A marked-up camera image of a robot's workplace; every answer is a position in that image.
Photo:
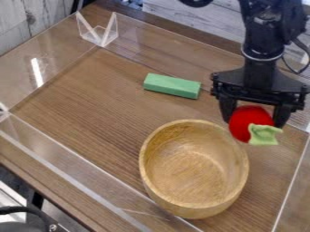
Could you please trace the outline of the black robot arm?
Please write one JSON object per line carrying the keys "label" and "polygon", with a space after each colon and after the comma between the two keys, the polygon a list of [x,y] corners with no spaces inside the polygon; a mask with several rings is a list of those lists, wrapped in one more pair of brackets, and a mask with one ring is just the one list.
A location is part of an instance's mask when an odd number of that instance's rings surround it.
{"label": "black robot arm", "polygon": [[235,70],[211,74],[211,95],[219,101],[225,121],[233,117],[238,102],[274,107],[273,121],[283,127],[291,114],[305,106],[310,85],[291,79],[278,68],[285,47],[303,43],[307,15],[302,0],[239,0],[246,33],[241,47],[245,64]]}

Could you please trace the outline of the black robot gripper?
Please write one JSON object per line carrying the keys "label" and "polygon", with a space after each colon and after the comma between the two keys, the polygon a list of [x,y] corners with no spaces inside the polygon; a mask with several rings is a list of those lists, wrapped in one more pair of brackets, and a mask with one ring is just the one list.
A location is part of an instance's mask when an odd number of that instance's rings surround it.
{"label": "black robot gripper", "polygon": [[261,103],[275,107],[273,120],[282,128],[291,111],[305,107],[310,85],[291,79],[278,68],[285,47],[266,50],[241,48],[243,65],[233,70],[211,74],[211,95],[219,101],[223,121],[229,122],[239,101]]}

